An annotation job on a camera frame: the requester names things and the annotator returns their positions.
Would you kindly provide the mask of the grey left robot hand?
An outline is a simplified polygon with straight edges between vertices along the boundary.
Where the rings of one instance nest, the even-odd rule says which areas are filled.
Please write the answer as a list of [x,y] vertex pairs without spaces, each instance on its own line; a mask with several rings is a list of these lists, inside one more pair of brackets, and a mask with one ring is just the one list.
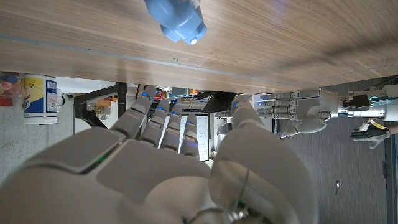
[[264,118],[295,121],[295,126],[277,133],[278,138],[312,134],[326,128],[338,117],[339,96],[320,88],[260,96],[257,113]]

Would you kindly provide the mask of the black gloved person hand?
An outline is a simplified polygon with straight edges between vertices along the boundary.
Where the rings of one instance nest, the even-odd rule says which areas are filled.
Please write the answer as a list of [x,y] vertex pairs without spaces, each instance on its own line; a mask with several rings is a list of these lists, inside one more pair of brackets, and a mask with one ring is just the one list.
[[375,149],[380,143],[382,143],[385,139],[389,138],[391,132],[385,129],[379,129],[374,126],[368,127],[367,131],[360,131],[359,129],[355,129],[350,137],[353,141],[356,142],[370,142],[369,148]]

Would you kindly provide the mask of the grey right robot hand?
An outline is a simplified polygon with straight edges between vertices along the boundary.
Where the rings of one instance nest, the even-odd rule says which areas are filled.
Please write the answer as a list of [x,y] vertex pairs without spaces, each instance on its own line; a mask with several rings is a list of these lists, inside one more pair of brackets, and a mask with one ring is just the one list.
[[317,193],[299,156],[244,95],[212,165],[198,157],[196,117],[148,86],[111,128],[70,136],[1,184],[2,223],[317,223]]

